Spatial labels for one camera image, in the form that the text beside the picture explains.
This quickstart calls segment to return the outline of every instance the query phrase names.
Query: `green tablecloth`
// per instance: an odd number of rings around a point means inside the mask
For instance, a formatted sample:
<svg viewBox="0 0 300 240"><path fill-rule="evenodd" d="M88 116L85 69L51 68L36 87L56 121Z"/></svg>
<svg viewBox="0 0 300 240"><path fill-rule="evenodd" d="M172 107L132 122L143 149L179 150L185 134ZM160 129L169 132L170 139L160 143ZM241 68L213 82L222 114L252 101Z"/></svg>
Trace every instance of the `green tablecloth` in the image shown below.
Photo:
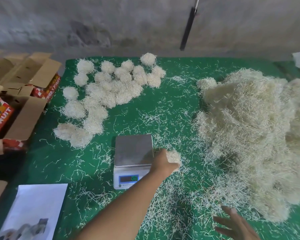
<svg viewBox="0 0 300 240"><path fill-rule="evenodd" d="M91 57L97 67L102 60L111 60L119 65L127 60L123 57ZM136 64L138 58L131 58ZM104 121L104 134L96 135L84 149L73 149L68 142L55 138L52 129L58 123L66 122L60 115L60 107L65 105L62 88L74 85L76 60L68 60L60 88L50 102L46 113L40 118L32 136L32 143L26 163L16 179L8 186L0 202L0 226L9 211L20 184L69 183L64 199L54 239L62 240L78 231L107 202L120 192L113 189L113 156L117 135L151 133L154 147L176 149L184 158L184 164L190 170L178 174L179 180L186 185L183 195L199 189L200 175L204 175L202 166L204 147L192 128L192 120L200 109L200 98L196 81L204 77L221 80L226 74L240 68L252 68L268 76L287 78L274 64L261 59L232 58L158 58L158 64L167 71L160 88L145 87L140 97L128 104L108 109L109 117ZM80 88L79 99L84 98L84 89ZM147 233L140 231L139 239L218 239L218 235L209 229L201 229L197 219L204 214L193 205L176 202L175 214L184 216L185 231L172 233L173 225L162 230L154 227ZM294 208L287 223L275 226L267 222L251 222L264 239L299 239L300 206Z"/></svg>

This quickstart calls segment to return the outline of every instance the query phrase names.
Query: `metal weighing plate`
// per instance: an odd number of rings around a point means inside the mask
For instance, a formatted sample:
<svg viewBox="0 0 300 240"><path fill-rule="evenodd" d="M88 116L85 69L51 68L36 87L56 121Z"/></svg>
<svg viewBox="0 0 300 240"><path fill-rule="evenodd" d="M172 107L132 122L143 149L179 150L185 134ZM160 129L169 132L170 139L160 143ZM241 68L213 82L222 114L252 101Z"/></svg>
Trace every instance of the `metal weighing plate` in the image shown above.
<svg viewBox="0 0 300 240"><path fill-rule="evenodd" d="M115 141L113 187L128 189L145 176L153 161L151 134L118 136Z"/></svg>

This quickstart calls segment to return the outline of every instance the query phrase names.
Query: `person's left hand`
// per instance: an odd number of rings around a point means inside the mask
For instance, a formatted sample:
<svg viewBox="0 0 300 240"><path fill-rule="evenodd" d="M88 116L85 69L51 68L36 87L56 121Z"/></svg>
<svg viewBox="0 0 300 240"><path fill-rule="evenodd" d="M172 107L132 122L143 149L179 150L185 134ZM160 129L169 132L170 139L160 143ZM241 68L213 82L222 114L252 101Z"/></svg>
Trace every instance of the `person's left hand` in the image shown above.
<svg viewBox="0 0 300 240"><path fill-rule="evenodd" d="M154 157L150 172L160 174L163 179L169 177L175 169L178 169L178 163L170 163L167 159L167 150L161 149L160 152Z"/></svg>

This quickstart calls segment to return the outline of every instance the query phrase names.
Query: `forearm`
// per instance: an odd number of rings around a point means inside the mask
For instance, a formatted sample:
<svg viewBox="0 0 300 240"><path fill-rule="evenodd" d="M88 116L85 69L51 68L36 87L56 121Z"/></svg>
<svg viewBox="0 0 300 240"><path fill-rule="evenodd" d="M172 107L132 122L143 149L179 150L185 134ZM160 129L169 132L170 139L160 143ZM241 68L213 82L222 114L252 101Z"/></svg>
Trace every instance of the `forearm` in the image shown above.
<svg viewBox="0 0 300 240"><path fill-rule="evenodd" d="M147 213L148 206L165 177L150 172L106 206L89 222L77 239L133 240Z"/></svg>

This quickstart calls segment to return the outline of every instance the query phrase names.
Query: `paper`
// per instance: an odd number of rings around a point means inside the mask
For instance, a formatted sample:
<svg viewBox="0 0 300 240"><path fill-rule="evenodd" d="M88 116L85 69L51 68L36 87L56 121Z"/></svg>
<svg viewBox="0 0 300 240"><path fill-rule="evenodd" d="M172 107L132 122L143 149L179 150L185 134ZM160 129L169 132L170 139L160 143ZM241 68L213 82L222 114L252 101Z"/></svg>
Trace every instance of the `paper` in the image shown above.
<svg viewBox="0 0 300 240"><path fill-rule="evenodd" d="M68 184L19 185L0 240L52 240Z"/></svg>

